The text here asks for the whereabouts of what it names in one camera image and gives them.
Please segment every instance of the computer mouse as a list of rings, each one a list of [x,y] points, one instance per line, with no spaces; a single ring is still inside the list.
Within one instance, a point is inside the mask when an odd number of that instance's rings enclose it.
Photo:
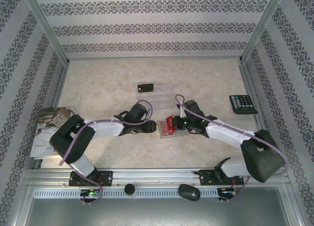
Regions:
[[[191,201],[198,201],[201,197],[200,190],[187,184],[181,184],[178,192],[181,197],[189,199]]]

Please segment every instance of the marble floor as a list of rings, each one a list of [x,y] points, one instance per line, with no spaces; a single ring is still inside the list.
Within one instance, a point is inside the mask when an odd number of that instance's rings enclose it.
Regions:
[[[235,59],[72,61],[59,106],[75,105],[85,119],[111,118],[131,109],[136,103],[136,85],[149,82],[170,83],[175,94],[195,100],[205,115],[256,130],[252,115],[237,115],[231,108],[229,95],[246,94]],[[179,115],[175,105],[172,110],[155,112],[152,120],[171,115]],[[98,168],[204,168],[241,155],[228,144],[201,135],[160,139],[158,130],[95,139],[85,154]],[[42,168],[59,168],[59,161],[45,159]]]

